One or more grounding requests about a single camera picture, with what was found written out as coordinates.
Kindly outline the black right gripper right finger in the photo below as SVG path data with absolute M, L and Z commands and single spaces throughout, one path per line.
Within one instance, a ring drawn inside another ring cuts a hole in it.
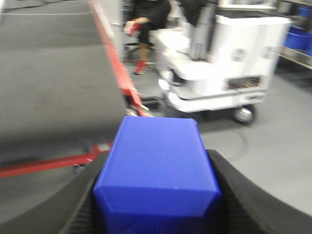
M 310 234 L 312 217 L 261 189 L 216 150 L 208 149 L 223 195 L 220 234 Z

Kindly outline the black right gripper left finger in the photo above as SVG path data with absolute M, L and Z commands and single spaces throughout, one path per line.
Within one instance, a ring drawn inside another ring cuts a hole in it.
M 70 183 L 34 208 L 4 222 L 2 234 L 97 234 L 93 188 L 108 153 L 100 153 Z

